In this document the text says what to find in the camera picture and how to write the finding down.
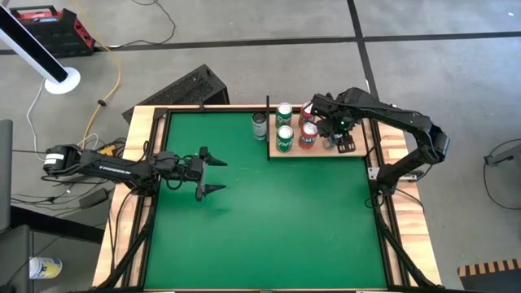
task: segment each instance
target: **green soda can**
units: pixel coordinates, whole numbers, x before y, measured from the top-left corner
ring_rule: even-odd
[[[293,129],[287,125],[283,125],[277,130],[277,150],[288,152],[292,146]]]
[[[277,114],[275,114],[277,120],[275,126],[279,129],[281,126],[291,126],[291,117],[293,116],[293,109],[289,103],[280,103],[277,107]]]

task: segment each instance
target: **floor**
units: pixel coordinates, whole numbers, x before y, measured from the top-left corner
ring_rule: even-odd
[[[109,45],[140,38],[158,42],[171,29],[156,5],[143,7],[129,0],[79,2],[101,40]],[[501,37],[506,35],[502,32],[521,31],[520,2],[355,0],[361,32],[355,32],[344,0],[161,3],[177,25],[171,44],[302,37],[333,41],[117,52],[123,67],[121,86],[92,128],[102,140],[126,136],[128,125],[120,116],[124,110],[202,63],[227,84],[232,103],[263,103],[267,94],[276,103],[302,103],[315,93],[336,95],[348,87],[366,89],[369,85],[378,89],[380,100],[429,115],[451,137],[447,160],[419,183],[444,285],[462,288],[456,274],[460,265],[521,256],[521,214],[500,208],[487,197],[482,174],[484,155],[500,142],[521,137],[521,34]],[[76,11],[68,0],[10,0],[7,6],[42,4]],[[87,27],[94,31],[92,25]],[[360,33],[367,39],[363,45],[369,58],[364,63],[360,43],[348,41]],[[448,40],[453,37],[446,35],[437,41],[398,37],[399,42],[389,38],[369,42],[377,36],[426,34],[461,34],[455,38],[466,39]],[[0,50],[6,48],[0,44]],[[116,67],[108,53],[60,62],[78,69],[81,83],[62,96],[42,93],[32,114],[39,150],[79,142],[96,100],[116,80]],[[15,122],[14,147],[31,149],[33,138],[25,113],[42,78],[16,55],[0,55],[0,64],[0,117]],[[414,148],[414,141],[408,142]],[[491,193],[499,202],[521,206],[519,172],[511,162],[487,171]],[[38,179],[42,164],[33,154],[14,154],[13,173],[13,193],[46,197],[63,192]],[[80,188],[71,191],[79,192]],[[57,208],[63,206],[76,207],[77,203]],[[51,215],[68,211],[28,208]],[[104,204],[65,216],[96,225],[107,217],[107,209]],[[48,241],[39,235],[36,247]],[[60,239],[43,255],[63,259],[64,271],[55,280],[35,282],[36,291],[88,288],[98,250],[94,244]],[[73,257],[81,263],[68,261]]]

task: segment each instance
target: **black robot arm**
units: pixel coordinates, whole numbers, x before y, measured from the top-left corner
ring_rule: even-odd
[[[152,157],[144,157],[137,162],[103,155],[95,150],[82,150],[76,145],[59,145],[47,150],[43,165],[47,177],[63,177],[83,174],[99,177],[116,183],[123,183],[133,194],[154,196],[160,184],[159,177],[167,186],[176,190],[186,181],[197,183],[195,199],[201,201],[207,194],[224,188],[222,185],[204,184],[206,165],[226,166],[213,158],[208,148],[203,146],[198,155],[179,157],[171,151],[161,151]]]
[[[395,164],[380,166],[376,181],[384,194],[394,193],[401,176],[424,164],[438,164],[445,159],[449,137],[440,127],[432,124],[430,117],[419,112],[381,103],[358,88],[351,88],[336,99],[330,94],[315,94],[312,103],[312,113],[322,118],[317,122],[318,133],[335,141],[341,153],[355,150],[349,131],[363,118],[373,118],[413,134],[417,149]]]

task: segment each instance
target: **wooden table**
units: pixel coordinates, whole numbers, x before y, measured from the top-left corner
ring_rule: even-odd
[[[160,108],[192,108],[196,109],[198,106],[138,106],[134,109],[134,116],[132,118],[132,122],[129,127],[129,134],[127,137],[127,143],[125,146],[125,153],[123,157],[127,160],[139,160],[142,156],[142,146],[143,143],[149,139],[152,129],[152,123],[154,120],[154,111],[157,107]],[[207,106],[210,107],[262,107],[262,105],[216,105],[216,106]],[[159,127],[157,128],[156,142],[154,152],[157,153],[160,151],[160,143],[163,137],[163,125],[164,118],[160,118]],[[367,146],[371,148],[373,144],[373,138],[371,135],[369,122],[366,120],[364,123],[366,128],[367,135]],[[380,135],[382,138],[381,145],[383,148],[383,157],[386,163],[393,164],[398,161],[400,158],[405,156],[408,151],[405,145],[404,134],[401,130],[395,129],[388,125],[379,124]],[[354,136],[355,141],[360,139],[360,134]],[[376,161],[376,156],[374,152],[370,154],[371,162],[373,166],[378,166]],[[403,183],[400,182],[398,184],[398,188],[401,190],[410,193],[417,199],[419,199],[418,188],[415,183]],[[112,207],[110,211],[110,219],[112,221],[112,228],[116,226],[116,215],[120,209],[121,203],[124,197],[129,193],[129,189],[124,185],[117,185],[114,196],[112,199]],[[145,207],[149,204],[149,199],[145,202]],[[118,226],[118,239],[116,244],[116,254],[115,261],[119,263],[120,259],[126,253],[129,247],[129,240],[131,229],[134,221],[134,214],[137,206],[138,197],[130,196],[123,206],[123,211],[121,212],[120,223]],[[406,197],[400,195],[399,192],[396,192],[396,195],[393,197],[393,204],[396,210],[396,218],[400,229],[401,241],[404,249],[407,251],[411,259],[414,263],[423,271],[427,278],[429,278],[434,283],[440,283],[440,275],[438,273],[438,268],[436,265],[436,260],[434,258],[434,253],[431,247],[431,240],[429,238],[429,233],[427,230],[427,223],[425,222],[425,217],[422,213],[421,207],[407,199]],[[144,224],[144,220],[147,216],[147,208],[143,209],[142,223]],[[400,285],[400,272],[398,269],[398,262],[396,259],[396,254],[392,250],[392,248],[387,245],[387,249],[389,251],[391,267],[392,267],[392,275],[394,278],[394,283],[396,285]],[[94,280],[92,285],[97,286],[101,282],[103,282],[109,275],[111,271],[111,240],[110,234],[107,228],[105,229],[105,235],[103,238],[103,244],[101,246],[101,250],[99,253],[98,265],[96,267],[96,271],[94,274]],[[136,253],[134,257],[134,263],[132,266],[132,272],[130,274],[130,286],[135,286],[138,283],[138,270],[139,265],[141,264],[141,255],[142,255],[142,247]]]

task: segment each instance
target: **black chair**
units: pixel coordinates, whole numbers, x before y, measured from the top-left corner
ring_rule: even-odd
[[[104,230],[11,206],[12,138],[13,122],[0,120],[0,293],[25,293],[33,291],[31,231],[101,243]]]

